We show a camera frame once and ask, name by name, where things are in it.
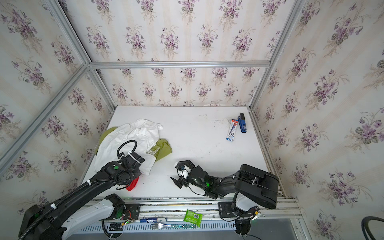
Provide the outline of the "red cloth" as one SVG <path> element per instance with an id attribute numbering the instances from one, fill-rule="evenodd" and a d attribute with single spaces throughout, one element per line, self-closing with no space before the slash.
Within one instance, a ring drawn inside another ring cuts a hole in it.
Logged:
<path id="1" fill-rule="evenodd" d="M 126 190 L 127 190 L 127 191 L 132 191 L 132 190 L 136 187 L 138 181 L 139 181 L 139 177 L 137 177 L 137 178 L 134 179 L 129 185 L 127 185 L 127 186 L 126 186 Z"/>

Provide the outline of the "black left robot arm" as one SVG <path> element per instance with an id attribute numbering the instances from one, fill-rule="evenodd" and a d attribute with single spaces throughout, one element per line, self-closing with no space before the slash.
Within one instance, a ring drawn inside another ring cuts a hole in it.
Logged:
<path id="1" fill-rule="evenodd" d="M 118 154 L 118 161 L 104 165 L 92 178 L 59 199 L 43 207 L 31 206 L 24 213 L 20 240 L 65 240 L 98 220 L 121 219 L 125 202 L 111 194 L 93 207 L 89 201 L 114 186 L 128 186 L 140 174 L 145 159 L 135 152 Z"/>

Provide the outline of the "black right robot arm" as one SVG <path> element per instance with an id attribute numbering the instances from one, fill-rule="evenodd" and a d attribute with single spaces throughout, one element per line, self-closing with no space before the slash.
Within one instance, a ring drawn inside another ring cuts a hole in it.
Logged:
<path id="1" fill-rule="evenodd" d="M 195 186 L 204 191 L 200 196 L 214 200 L 234 195 L 232 201 L 219 203 L 219 215 L 223 220 L 252 220 L 261 207 L 277 208 L 280 182 L 269 172 L 243 164 L 234 174 L 220 178 L 210 176 L 190 160 L 178 162 L 175 168 L 178 178 L 171 180 L 179 189 L 192 190 L 191 186 Z"/>

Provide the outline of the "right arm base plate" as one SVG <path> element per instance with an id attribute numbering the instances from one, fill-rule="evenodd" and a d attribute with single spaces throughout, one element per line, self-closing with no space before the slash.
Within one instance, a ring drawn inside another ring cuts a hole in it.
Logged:
<path id="1" fill-rule="evenodd" d="M 258 206 L 251 207 L 249 210 L 244 211 L 236 207 L 232 202 L 219 202 L 218 203 L 219 216 L 222 219 L 253 219 L 260 213 Z"/>

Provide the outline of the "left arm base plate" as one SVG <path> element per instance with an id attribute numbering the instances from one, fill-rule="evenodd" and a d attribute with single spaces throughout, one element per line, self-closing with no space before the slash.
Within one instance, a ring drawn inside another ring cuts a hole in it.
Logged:
<path id="1" fill-rule="evenodd" d="M 122 205 L 119 205 L 115 207 L 111 218 L 113 220 L 138 220 L 139 214 L 140 214 L 140 204 L 125 204 L 123 207 Z"/>

